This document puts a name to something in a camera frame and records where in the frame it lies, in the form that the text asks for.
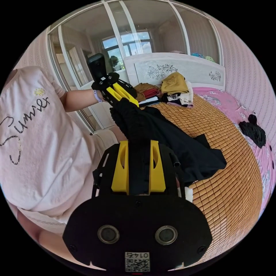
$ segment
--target sliding glass door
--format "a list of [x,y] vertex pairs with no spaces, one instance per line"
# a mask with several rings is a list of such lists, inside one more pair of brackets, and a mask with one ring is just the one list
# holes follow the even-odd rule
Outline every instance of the sliding glass door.
[[[156,52],[199,52],[222,64],[222,48],[208,16],[177,1],[99,1],[51,25],[54,66],[67,89],[89,89],[93,78],[87,60],[102,53],[107,73],[129,81],[124,58]],[[108,103],[84,110],[93,129],[114,125]]]

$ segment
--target plush toy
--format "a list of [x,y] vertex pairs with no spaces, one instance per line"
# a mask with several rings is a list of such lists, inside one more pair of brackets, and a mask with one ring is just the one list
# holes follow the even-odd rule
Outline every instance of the plush toy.
[[212,61],[212,62],[215,62],[215,61],[213,60],[213,58],[212,58],[212,57],[209,57],[209,56],[206,56],[205,59],[206,59],[206,60],[209,60],[209,61]]

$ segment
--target camera lens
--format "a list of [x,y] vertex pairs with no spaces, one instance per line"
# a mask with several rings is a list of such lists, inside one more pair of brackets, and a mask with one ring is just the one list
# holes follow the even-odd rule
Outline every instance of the camera lens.
[[119,231],[112,225],[104,225],[98,230],[98,238],[105,244],[114,244],[119,237]]
[[155,239],[161,245],[172,244],[177,239],[177,231],[172,226],[162,226],[156,231]]

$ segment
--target pink t-shirt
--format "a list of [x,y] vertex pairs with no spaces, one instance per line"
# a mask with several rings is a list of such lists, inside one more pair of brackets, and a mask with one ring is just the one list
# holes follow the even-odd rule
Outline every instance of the pink t-shirt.
[[18,69],[0,95],[0,184],[15,206],[66,223],[91,197],[107,130],[89,136],[67,115],[65,91],[37,66]]

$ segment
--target pink bedsheet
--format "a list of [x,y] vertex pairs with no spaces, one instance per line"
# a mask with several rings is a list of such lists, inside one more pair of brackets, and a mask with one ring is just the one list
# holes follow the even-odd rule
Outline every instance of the pink bedsheet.
[[[247,110],[234,97],[232,97],[230,94],[226,93],[223,90],[217,90],[208,87],[196,87],[193,88],[193,92],[194,94],[200,96],[202,99],[208,101],[214,107],[219,109],[222,113],[224,113],[227,116],[227,118],[229,118],[233,122],[233,124],[240,132],[241,129],[239,127],[239,123],[241,121],[248,122],[248,116],[250,114],[254,114],[254,112]],[[268,140],[266,140],[266,145],[260,149],[249,137],[245,135],[243,136],[248,142],[249,146],[251,147],[261,172],[263,190],[262,206],[260,211],[261,216],[268,202],[269,196],[272,194],[275,187],[276,162],[270,150]]]

